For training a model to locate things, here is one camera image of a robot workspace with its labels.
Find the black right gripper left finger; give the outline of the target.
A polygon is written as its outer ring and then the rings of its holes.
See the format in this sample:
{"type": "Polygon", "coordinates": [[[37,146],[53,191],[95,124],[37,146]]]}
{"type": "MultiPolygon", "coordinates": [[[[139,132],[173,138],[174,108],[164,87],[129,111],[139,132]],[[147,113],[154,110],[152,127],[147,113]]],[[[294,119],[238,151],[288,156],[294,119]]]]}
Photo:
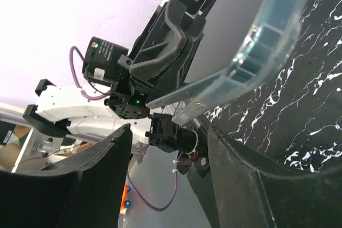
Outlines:
{"type": "Polygon", "coordinates": [[[1,172],[1,227],[116,227],[133,133],[100,142],[40,170],[1,172]]]}

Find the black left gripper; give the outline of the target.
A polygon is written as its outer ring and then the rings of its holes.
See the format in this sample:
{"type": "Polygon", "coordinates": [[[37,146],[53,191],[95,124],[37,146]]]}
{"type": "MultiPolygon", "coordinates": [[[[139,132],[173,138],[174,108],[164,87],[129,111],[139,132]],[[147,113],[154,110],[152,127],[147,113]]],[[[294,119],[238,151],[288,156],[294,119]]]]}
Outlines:
{"type": "Polygon", "coordinates": [[[149,102],[180,87],[206,25],[201,15],[188,19],[186,9],[179,0],[158,7],[132,50],[91,38],[82,74],[93,87],[109,88],[104,105],[118,117],[146,118],[149,102]]]}

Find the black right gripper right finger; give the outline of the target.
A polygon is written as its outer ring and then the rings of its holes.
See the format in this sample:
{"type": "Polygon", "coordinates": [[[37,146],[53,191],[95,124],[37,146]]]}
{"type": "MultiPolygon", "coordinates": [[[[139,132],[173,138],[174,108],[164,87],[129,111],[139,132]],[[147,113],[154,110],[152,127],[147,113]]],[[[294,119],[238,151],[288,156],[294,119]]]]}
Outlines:
{"type": "Polygon", "coordinates": [[[208,156],[221,227],[341,227],[341,164],[291,168],[214,128],[208,156]]]}

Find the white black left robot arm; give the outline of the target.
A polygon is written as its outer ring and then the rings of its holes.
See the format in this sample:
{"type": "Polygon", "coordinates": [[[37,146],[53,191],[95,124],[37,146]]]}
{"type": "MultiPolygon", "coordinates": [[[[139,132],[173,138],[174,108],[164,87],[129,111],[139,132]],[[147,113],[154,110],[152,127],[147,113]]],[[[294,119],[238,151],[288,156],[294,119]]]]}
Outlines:
{"type": "Polygon", "coordinates": [[[157,7],[131,50],[93,37],[82,58],[86,86],[58,87],[41,80],[38,102],[24,119],[50,137],[107,136],[130,123],[135,140],[165,152],[194,153],[199,132],[153,113],[152,101],[179,89],[203,38],[206,14],[185,1],[157,7]]]}

